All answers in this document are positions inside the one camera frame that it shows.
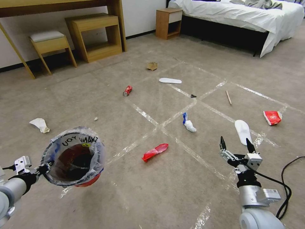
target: desk leg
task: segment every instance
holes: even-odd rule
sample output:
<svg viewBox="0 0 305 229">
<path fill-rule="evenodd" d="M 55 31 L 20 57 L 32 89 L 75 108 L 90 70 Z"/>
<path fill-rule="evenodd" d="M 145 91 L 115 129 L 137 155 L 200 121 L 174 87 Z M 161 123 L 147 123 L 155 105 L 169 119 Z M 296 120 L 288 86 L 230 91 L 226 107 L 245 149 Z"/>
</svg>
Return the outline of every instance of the desk leg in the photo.
<svg viewBox="0 0 305 229">
<path fill-rule="evenodd" d="M 126 52 L 127 45 L 126 45 L 122 0 L 108 0 L 107 9 L 108 9 L 109 15 L 115 15 L 115 16 L 118 16 L 118 18 L 119 18 L 122 49 L 124 52 Z"/>
<path fill-rule="evenodd" d="M 6 36 L 6 39 L 9 41 L 9 43 L 11 44 L 11 46 L 13 47 L 13 49 L 15 50 L 15 52 L 17 53 L 19 59 L 22 61 L 23 65 L 25 66 L 26 70 L 28 71 L 28 73 L 30 74 L 30 76 L 35 79 L 35 76 L 33 75 L 32 71 L 30 70 L 29 66 L 26 64 L 26 62 L 24 61 L 23 57 L 21 56 L 20 52 L 18 51 L 18 49 L 16 48 L 16 46 L 14 45 L 13 41 L 11 40 L 11 38 L 9 37 L 9 35 L 7 34 L 7 32 L 5 31 L 4 27 L 2 26 L 1 22 L 0 22 L 0 29 L 2 30 L 2 32 L 4 33 L 4 35 Z"/>
</svg>

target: white wall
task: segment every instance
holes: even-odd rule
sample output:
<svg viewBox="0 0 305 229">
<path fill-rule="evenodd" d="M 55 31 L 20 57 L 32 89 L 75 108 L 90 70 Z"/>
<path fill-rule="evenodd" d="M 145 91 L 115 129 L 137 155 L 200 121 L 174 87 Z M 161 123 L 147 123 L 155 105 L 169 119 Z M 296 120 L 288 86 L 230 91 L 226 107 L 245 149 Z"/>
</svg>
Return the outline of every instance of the white wall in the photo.
<svg viewBox="0 0 305 229">
<path fill-rule="evenodd" d="M 122 0 L 122 5 L 125 33 L 126 36 L 131 36 L 156 28 L 156 10 L 164 8 L 166 0 Z M 45 30 L 58 30 L 67 36 L 71 48 L 74 49 L 64 18 L 98 12 L 107 12 L 107 8 L 97 7 L 6 17 L 0 19 L 0 21 L 25 61 L 29 61 L 38 58 L 32 44 L 29 42 L 29 35 Z M 86 43 L 107 40 L 105 29 L 88 31 L 83 36 Z M 0 31 L 0 68 L 18 63 L 21 63 L 21 61 L 2 31 Z"/>
<path fill-rule="evenodd" d="M 156 29 L 156 10 L 166 0 L 122 0 L 126 36 Z"/>
</svg>

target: red can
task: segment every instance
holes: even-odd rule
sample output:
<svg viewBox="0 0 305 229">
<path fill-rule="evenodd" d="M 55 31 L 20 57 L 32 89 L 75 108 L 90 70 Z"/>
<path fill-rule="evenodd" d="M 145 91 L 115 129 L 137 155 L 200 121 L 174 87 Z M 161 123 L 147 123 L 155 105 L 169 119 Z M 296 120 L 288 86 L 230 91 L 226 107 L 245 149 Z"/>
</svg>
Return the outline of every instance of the red can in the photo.
<svg viewBox="0 0 305 229">
<path fill-rule="evenodd" d="M 131 92 L 131 90 L 132 90 L 132 86 L 128 85 L 128 86 L 126 87 L 125 91 L 123 92 L 123 95 L 124 95 L 124 96 L 128 96 L 129 93 Z"/>
</svg>

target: trash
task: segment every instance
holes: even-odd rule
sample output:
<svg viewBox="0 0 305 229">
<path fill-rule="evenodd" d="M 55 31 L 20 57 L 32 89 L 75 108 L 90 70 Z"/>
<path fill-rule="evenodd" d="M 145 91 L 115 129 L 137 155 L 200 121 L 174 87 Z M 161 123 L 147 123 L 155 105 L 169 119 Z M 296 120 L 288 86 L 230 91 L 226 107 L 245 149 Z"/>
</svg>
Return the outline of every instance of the trash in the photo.
<svg viewBox="0 0 305 229">
<path fill-rule="evenodd" d="M 123 95 L 124 95 L 124 96 L 128 96 L 129 93 L 131 92 L 131 90 L 132 90 L 132 86 L 128 85 L 128 86 L 126 87 L 125 91 L 123 92 Z"/>
<path fill-rule="evenodd" d="M 85 187 L 93 184 L 104 169 L 104 145 L 87 127 L 66 130 L 51 139 L 41 164 L 54 160 L 45 178 L 52 184 Z"/>
<path fill-rule="evenodd" d="M 278 124 L 283 117 L 279 111 L 263 111 L 263 113 L 270 126 Z"/>
<path fill-rule="evenodd" d="M 30 124 L 36 126 L 37 128 L 39 128 L 41 133 L 47 133 L 50 132 L 50 128 L 47 127 L 47 124 L 45 123 L 45 120 L 42 118 L 36 118 L 32 121 L 30 121 Z"/>
<path fill-rule="evenodd" d="M 158 63 L 156 62 L 147 62 L 147 66 L 146 68 L 148 68 L 149 70 L 156 70 L 158 68 Z"/>
<path fill-rule="evenodd" d="M 170 79 L 170 78 L 160 78 L 159 82 L 161 82 L 161 83 L 182 83 L 181 80 Z"/>
<path fill-rule="evenodd" d="M 227 94 L 227 97 L 228 97 L 229 103 L 230 103 L 230 105 L 232 106 L 232 102 L 231 102 L 231 99 L 230 99 L 230 96 L 229 96 L 228 91 L 226 91 L 226 94 Z"/>
<path fill-rule="evenodd" d="M 143 157 L 142 160 L 147 162 L 147 160 L 153 156 L 155 156 L 156 154 L 162 153 L 164 152 L 166 149 L 168 148 L 168 144 L 160 144 L 158 145 L 156 148 L 151 149 L 150 151 L 147 151 Z"/>
<path fill-rule="evenodd" d="M 192 122 L 190 120 L 187 120 L 187 113 L 184 112 L 182 116 L 183 116 L 183 124 L 185 125 L 186 129 L 191 132 L 196 132 L 197 129 L 193 127 Z"/>
<path fill-rule="evenodd" d="M 243 145 L 247 145 L 246 138 L 252 143 L 251 135 L 250 135 L 250 128 L 248 124 L 243 120 L 236 120 L 235 128 L 239 136 L 239 140 Z"/>
</svg>

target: nightstand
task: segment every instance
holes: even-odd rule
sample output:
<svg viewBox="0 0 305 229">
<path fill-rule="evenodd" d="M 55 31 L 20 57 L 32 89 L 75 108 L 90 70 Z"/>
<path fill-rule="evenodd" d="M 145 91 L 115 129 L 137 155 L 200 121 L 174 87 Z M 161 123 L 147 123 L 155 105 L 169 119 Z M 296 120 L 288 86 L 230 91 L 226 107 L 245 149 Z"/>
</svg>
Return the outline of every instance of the nightstand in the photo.
<svg viewBox="0 0 305 229">
<path fill-rule="evenodd" d="M 179 36 L 181 29 L 182 10 L 165 8 L 157 10 L 156 36 L 162 39 Z"/>
</svg>

